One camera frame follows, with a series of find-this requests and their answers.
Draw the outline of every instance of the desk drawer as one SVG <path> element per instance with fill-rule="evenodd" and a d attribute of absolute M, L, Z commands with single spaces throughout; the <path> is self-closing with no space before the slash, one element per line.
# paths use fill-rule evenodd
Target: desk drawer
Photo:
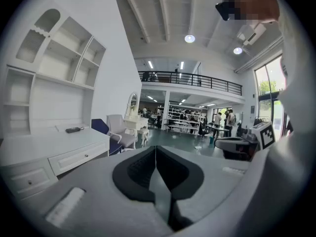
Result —
<path fill-rule="evenodd" d="M 62 155 L 48 158 L 48 160 L 57 176 L 99 156 L 108 149 L 109 141 L 105 140 Z"/>
<path fill-rule="evenodd" d="M 47 159 L 5 167 L 1 173 L 17 198 L 26 198 L 57 182 Z"/>

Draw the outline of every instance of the white chair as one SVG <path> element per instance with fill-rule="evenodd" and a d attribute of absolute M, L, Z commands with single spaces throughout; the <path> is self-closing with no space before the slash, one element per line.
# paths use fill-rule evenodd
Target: white chair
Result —
<path fill-rule="evenodd" d="M 141 128 L 139 133 L 142 134 L 142 146 L 144 145 L 145 140 L 148 141 L 149 130 L 146 128 Z"/>

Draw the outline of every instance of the white column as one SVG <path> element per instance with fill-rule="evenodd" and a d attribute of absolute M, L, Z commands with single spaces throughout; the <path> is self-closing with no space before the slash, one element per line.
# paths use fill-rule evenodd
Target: white column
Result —
<path fill-rule="evenodd" d="M 169 112 L 169 98 L 170 98 L 170 90 L 167 90 L 166 91 L 166 96 L 165 96 L 165 99 L 164 99 L 164 109 L 163 109 L 163 116 L 162 116 L 162 125 L 161 125 L 161 128 L 163 130 L 165 130 L 167 128 L 166 125 L 163 125 L 168 117 L 168 112 Z"/>

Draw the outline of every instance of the blue chair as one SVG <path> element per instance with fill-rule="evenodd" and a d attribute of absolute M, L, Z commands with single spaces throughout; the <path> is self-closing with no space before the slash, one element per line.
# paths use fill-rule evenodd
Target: blue chair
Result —
<path fill-rule="evenodd" d="M 110 130 L 109 127 L 100 118 L 91 120 L 91 128 L 106 135 L 108 135 Z M 121 153 L 121 148 L 121 144 L 119 144 L 116 140 L 110 138 L 109 155 L 116 155 L 118 152 Z"/>

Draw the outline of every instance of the ceiling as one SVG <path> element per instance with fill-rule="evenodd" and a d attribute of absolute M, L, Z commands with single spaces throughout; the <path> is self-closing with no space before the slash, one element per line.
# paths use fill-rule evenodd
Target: ceiling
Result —
<path fill-rule="evenodd" d="M 153 69 L 150 68 L 148 61 L 152 63 Z M 192 73 L 196 65 L 199 65 L 199 62 L 171 57 L 171 58 L 135 59 L 135 64 L 138 71 L 173 72 L 176 68 L 178 68 L 179 72 Z"/>
<path fill-rule="evenodd" d="M 222 61 L 233 61 L 234 69 L 249 61 L 280 36 L 277 24 L 265 24 L 267 30 L 253 44 L 245 47 L 247 52 L 233 54 L 233 49 L 242 46 L 237 34 L 245 21 L 224 21 L 215 9 L 215 4 L 222 0 L 117 0 L 126 35 L 134 53 L 138 47 L 180 44 L 203 48 L 209 52 L 208 59 L 218 57 Z M 186 43 L 184 37 L 193 34 L 194 43 Z M 174 64 L 180 60 L 157 60 L 158 68 L 174 70 Z M 143 61 L 135 61 L 141 67 Z"/>
<path fill-rule="evenodd" d="M 154 102 L 153 100 L 148 98 L 148 96 L 157 100 L 157 103 L 164 104 L 165 91 L 142 89 L 140 101 Z M 211 104 L 211 103 L 216 104 L 216 105 L 228 103 L 227 100 L 216 99 L 216 98 L 211 98 L 211 97 L 206 97 L 206 96 L 184 94 L 184 93 L 179 93 L 179 92 L 170 93 L 170 98 L 169 98 L 170 102 L 181 103 L 183 99 L 186 100 L 183 105 L 196 106 L 196 107 L 201 106 L 201 105 L 206 106 L 207 104 Z"/>

